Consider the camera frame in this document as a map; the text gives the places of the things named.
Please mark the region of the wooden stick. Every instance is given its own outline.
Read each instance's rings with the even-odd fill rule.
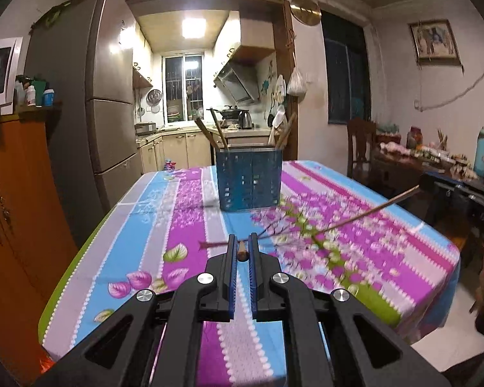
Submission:
[[[247,251],[243,240],[238,244],[237,259],[239,262],[245,262],[249,259],[249,252]]]
[[[350,222],[353,222],[353,221],[359,220],[361,218],[367,217],[368,215],[371,215],[372,213],[380,211],[381,209],[387,208],[388,206],[391,206],[393,204],[401,202],[401,201],[407,199],[408,197],[415,195],[418,192],[419,192],[419,184],[417,184],[413,188],[410,188],[409,190],[406,190],[405,192],[391,198],[387,202],[384,202],[383,204],[380,204],[380,205],[375,206],[374,208],[371,208],[370,210],[368,210],[364,213],[355,215],[354,217],[348,218],[347,220],[339,222],[339,223],[332,225],[330,227],[324,228],[323,230],[319,230],[318,232],[315,233],[314,237],[317,236],[318,234],[323,234],[323,233],[326,233],[328,231],[335,230],[336,228],[342,227],[343,225],[349,224]]]
[[[207,130],[207,128],[204,126],[203,121],[201,120],[200,117],[196,119],[196,124],[199,127],[199,129],[203,132],[204,136],[208,138],[208,141],[210,145],[213,147],[214,150],[218,150],[219,146],[215,142],[215,140],[212,137],[212,133]]]
[[[294,125],[294,122],[296,121],[298,115],[294,112],[292,116],[290,117],[287,127],[285,128],[285,131],[280,135],[280,138],[278,138],[277,143],[276,143],[276,148],[278,150],[281,150],[285,146],[285,142],[287,141],[287,137],[290,134],[290,130],[292,129],[292,126]]]
[[[213,116],[213,120],[215,122],[215,126],[217,127],[217,131],[219,132],[220,139],[222,140],[222,145],[224,145],[225,150],[228,150],[226,137],[224,136],[222,129],[220,129],[219,121],[217,121],[217,116],[215,116],[215,110],[213,110],[213,108],[211,108],[210,112],[212,112],[212,116]]]

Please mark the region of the range hood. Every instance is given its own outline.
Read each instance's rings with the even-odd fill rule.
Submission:
[[[238,106],[257,103],[258,92],[257,70],[254,67],[228,62],[214,80]]]

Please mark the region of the electric kettle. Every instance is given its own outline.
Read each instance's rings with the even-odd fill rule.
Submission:
[[[243,110],[238,115],[238,128],[239,129],[251,129],[253,127],[253,121],[251,120],[251,114],[247,110]]]

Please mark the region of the framed picture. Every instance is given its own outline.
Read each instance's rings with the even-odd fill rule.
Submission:
[[[461,65],[452,27],[448,20],[409,24],[416,63],[419,65]]]

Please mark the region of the electrical wire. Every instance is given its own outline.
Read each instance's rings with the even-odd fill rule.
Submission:
[[[475,82],[471,86],[469,86],[466,90],[464,90],[462,93],[458,94],[457,96],[452,97],[451,99],[446,100],[445,102],[442,102],[442,103],[439,103],[439,104],[433,104],[433,105],[430,105],[430,106],[422,106],[421,105],[421,72],[420,72],[420,77],[419,77],[419,100],[416,100],[414,102],[414,108],[416,110],[419,110],[420,112],[423,112],[424,110],[437,109],[437,108],[443,107],[443,106],[445,106],[447,104],[453,103],[457,99],[460,99],[461,97],[463,97],[466,94],[468,94],[468,92],[470,92],[471,90],[473,90],[477,86],[477,84],[479,84],[482,81],[483,78],[484,78],[484,72],[481,74],[481,76],[478,79],[475,80]]]

